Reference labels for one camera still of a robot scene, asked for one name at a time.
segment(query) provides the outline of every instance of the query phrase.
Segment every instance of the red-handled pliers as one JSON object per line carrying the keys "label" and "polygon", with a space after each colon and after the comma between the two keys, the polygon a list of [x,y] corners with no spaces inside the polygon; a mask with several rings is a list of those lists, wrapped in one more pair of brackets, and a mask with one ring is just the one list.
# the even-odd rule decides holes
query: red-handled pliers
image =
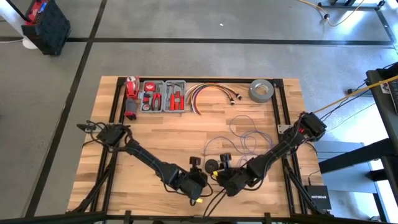
{"label": "red-handled pliers", "polygon": [[162,95],[159,93],[159,86],[156,85],[155,93],[152,97],[152,111],[160,111],[162,106]]}

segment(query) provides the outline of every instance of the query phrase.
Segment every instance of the concrete floor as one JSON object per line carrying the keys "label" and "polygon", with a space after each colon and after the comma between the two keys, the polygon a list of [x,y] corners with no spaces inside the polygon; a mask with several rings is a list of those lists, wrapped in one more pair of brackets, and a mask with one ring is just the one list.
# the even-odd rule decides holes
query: concrete floor
{"label": "concrete floor", "polygon": [[[13,2],[25,10],[30,1]],[[101,0],[56,2],[71,22],[71,37],[88,37]],[[391,0],[382,9],[396,35],[397,7]],[[333,22],[347,15],[344,9],[328,12]],[[0,37],[15,36],[0,22]],[[316,10],[296,0],[108,0],[96,37],[389,40],[375,11],[355,12],[332,28]],[[21,43],[0,44],[0,219],[25,212],[85,45],[70,42],[61,56],[48,57]],[[311,111],[362,84],[367,70],[396,61],[391,46],[94,43],[36,215],[65,212],[84,140],[75,125],[90,117],[102,75],[295,77]],[[372,103],[371,98],[358,98],[326,123],[336,127]],[[371,143],[383,138],[380,119],[361,122],[374,114],[374,107],[361,112],[324,140]]]}

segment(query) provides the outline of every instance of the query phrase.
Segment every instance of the toolkit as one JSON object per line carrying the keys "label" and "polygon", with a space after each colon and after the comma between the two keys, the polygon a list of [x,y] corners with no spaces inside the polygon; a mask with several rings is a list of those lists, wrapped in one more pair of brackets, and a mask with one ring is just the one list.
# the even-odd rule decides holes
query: toolkit
{"label": "toolkit", "polygon": [[147,113],[185,111],[186,82],[183,80],[145,81],[140,110]]}

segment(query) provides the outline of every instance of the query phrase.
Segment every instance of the wooden table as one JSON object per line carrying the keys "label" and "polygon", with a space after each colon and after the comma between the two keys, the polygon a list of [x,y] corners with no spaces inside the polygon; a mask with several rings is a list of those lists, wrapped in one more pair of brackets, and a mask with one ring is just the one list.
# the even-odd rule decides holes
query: wooden table
{"label": "wooden table", "polygon": [[[116,88],[117,77],[102,77],[95,105],[91,115],[92,121],[107,122],[111,111],[111,104]],[[188,88],[194,83],[187,83]],[[248,97],[248,83],[225,83],[243,96],[243,100],[236,100],[231,106],[225,95],[216,88],[207,88],[198,97],[198,107],[202,115],[191,113],[140,113],[138,120],[125,119],[125,124],[131,124],[134,139],[141,146],[157,156],[160,160],[176,163],[184,169],[189,169],[189,157],[203,158],[203,149],[208,141],[224,136],[232,140],[241,148],[240,140],[229,130],[229,122],[237,115],[247,115],[254,120],[256,128],[269,134],[274,143],[277,143],[277,131],[274,110],[271,100],[258,104]],[[292,122],[304,111],[304,102],[298,79],[284,79],[285,94],[289,106]],[[280,117],[284,123],[279,92],[276,92]],[[239,134],[253,130],[251,121],[245,117],[234,120],[231,129]],[[260,136],[257,139],[256,152],[266,152],[269,144]],[[248,139],[248,147],[254,147],[252,139]],[[102,147],[99,144],[88,144],[82,152],[75,183],[68,204],[68,210],[78,206],[95,184],[100,162]],[[222,139],[214,140],[206,150],[206,159],[219,159],[219,155],[230,152],[233,155],[232,165],[241,157],[231,143]],[[297,151],[303,184],[307,184],[308,175],[319,170],[315,151],[304,144]],[[321,185],[320,173],[311,176],[313,185]],[[210,180],[215,194],[221,190],[216,182]],[[292,185],[295,201],[295,210],[300,212],[297,191]],[[103,201],[104,190],[99,197],[99,205]],[[132,215],[153,216],[194,216],[203,215],[210,198],[204,198],[203,203],[191,207],[188,198],[165,192],[161,181],[154,171],[126,153],[119,153],[115,176],[113,180],[111,200],[108,214],[124,215],[131,210]],[[285,189],[282,163],[275,162],[267,173],[262,187],[255,192],[241,191],[235,197],[225,197],[211,216],[214,217],[263,217],[265,212],[272,217],[289,217],[287,196]]]}

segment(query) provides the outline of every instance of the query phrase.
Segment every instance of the silver tape roll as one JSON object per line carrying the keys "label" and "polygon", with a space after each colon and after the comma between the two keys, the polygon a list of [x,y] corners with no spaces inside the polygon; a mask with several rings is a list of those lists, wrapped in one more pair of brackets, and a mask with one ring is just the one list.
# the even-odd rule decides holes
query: silver tape roll
{"label": "silver tape roll", "polygon": [[[256,92],[256,88],[262,88],[266,94],[260,94]],[[250,84],[249,88],[249,96],[252,101],[256,103],[265,103],[271,99],[274,94],[274,87],[272,84],[267,80],[254,80]]]}

